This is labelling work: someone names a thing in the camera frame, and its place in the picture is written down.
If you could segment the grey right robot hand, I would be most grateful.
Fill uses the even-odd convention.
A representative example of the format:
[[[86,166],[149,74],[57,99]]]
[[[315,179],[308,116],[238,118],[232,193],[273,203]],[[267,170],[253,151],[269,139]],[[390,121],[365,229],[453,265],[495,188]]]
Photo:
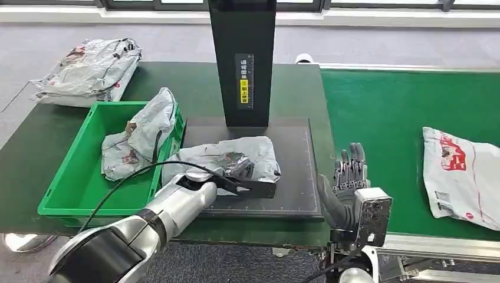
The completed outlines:
[[[361,143],[351,143],[341,151],[341,159],[334,162],[333,179],[319,175],[318,194],[325,221],[333,229],[354,228],[355,191],[368,188],[366,155]]]

